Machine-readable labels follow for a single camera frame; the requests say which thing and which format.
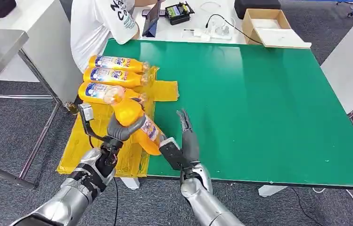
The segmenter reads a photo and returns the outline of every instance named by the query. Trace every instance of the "cardboard box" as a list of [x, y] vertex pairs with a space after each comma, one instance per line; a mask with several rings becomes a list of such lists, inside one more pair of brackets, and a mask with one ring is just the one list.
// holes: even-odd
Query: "cardboard box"
[[[279, 9], [248, 8], [243, 19], [243, 32], [265, 47], [309, 48], [311, 43], [304, 42], [290, 27], [285, 14]], [[260, 45], [245, 36], [246, 43]]]

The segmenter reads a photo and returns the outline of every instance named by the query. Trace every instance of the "white paper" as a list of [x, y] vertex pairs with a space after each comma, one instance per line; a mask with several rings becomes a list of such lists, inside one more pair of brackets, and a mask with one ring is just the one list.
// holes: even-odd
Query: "white paper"
[[264, 46], [309, 48], [310, 42], [304, 42], [293, 29], [255, 28]]

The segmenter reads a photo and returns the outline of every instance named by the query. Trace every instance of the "table leg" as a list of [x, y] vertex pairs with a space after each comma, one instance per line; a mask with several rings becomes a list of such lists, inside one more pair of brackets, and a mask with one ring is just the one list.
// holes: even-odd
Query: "table leg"
[[8, 181], [14, 182], [17, 185], [21, 185], [25, 188], [34, 188], [34, 184], [31, 182], [28, 182], [25, 180], [26, 174], [36, 157], [36, 154], [38, 150], [40, 149], [40, 146], [47, 134], [47, 131], [49, 130], [51, 123], [54, 120], [54, 117], [56, 116], [57, 111], [59, 110], [61, 106], [61, 100], [57, 97], [56, 93], [51, 89], [50, 85], [46, 82], [46, 80], [43, 78], [42, 74], [39, 72], [39, 70], [36, 68], [36, 66], [32, 63], [30, 58], [26, 55], [23, 49], [20, 49], [18, 51], [18, 55], [21, 57], [21, 59], [25, 62], [25, 64], [29, 67], [29, 69], [32, 71], [32, 73], [36, 76], [36, 78], [40, 81], [40, 83], [43, 85], [43, 87], [48, 91], [49, 95], [0, 95], [0, 98], [15, 98], [15, 99], [54, 99], [56, 101], [56, 106], [54, 107], [53, 111], [51, 112], [51, 115], [49, 119], [46, 122], [46, 125], [44, 126], [35, 146], [33, 147], [33, 150], [31, 154], [28, 157], [28, 160], [25, 163], [24, 168], [21, 171], [21, 174], [19, 177], [14, 176], [2, 169], [0, 169], [0, 177], [3, 179], [6, 179]]
[[120, 178], [123, 183], [130, 189], [136, 190], [140, 186], [140, 182], [138, 178]]
[[274, 186], [274, 185], [264, 185], [258, 189], [258, 193], [262, 197], [267, 197], [279, 192], [283, 189], [287, 188], [287, 186]]
[[6, 179], [8, 181], [16, 183], [17, 185], [21, 185], [22, 187], [25, 187], [25, 188], [32, 189], [34, 187], [33, 183], [23, 180], [17, 176], [14, 176], [11, 173], [8, 173], [2, 169], [0, 169], [0, 178]]

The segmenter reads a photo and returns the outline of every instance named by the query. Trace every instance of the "smartphone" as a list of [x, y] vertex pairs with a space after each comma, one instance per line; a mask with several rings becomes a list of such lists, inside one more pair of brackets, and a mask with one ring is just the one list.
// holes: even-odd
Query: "smartphone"
[[[141, 16], [146, 17], [149, 12], [150, 9], [145, 9], [141, 12]], [[165, 16], [165, 9], [160, 10], [160, 16]]]

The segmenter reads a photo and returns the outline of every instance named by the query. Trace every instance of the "gray carpet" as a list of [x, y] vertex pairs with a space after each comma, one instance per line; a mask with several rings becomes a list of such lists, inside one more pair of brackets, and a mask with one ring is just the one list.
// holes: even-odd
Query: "gray carpet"
[[[62, 1], [70, 12], [71, 1]], [[313, 43], [312, 51], [322, 63], [353, 25], [346, 18], [349, 5], [333, 2], [282, 1], [283, 10], [294, 30]], [[36, 83], [0, 82], [1, 94], [45, 93]], [[0, 167], [18, 174], [33, 148], [54, 103], [51, 100], [0, 99]], [[55, 172], [75, 117], [61, 109], [32, 164], [28, 179], [39, 183], [27, 190], [0, 179], [0, 226], [29, 213], [59, 188], [65, 176]], [[118, 226], [197, 225], [189, 205], [179, 193], [179, 182], [141, 179], [132, 191], [118, 181], [120, 205]], [[298, 206], [291, 189], [271, 197], [258, 196], [259, 186], [214, 183], [214, 193], [248, 226], [315, 226]], [[353, 201], [344, 190], [327, 189], [316, 194], [309, 188], [295, 188], [305, 212], [324, 226], [353, 226]], [[115, 212], [115, 187], [107, 190], [89, 207], [82, 226], [111, 225]]]

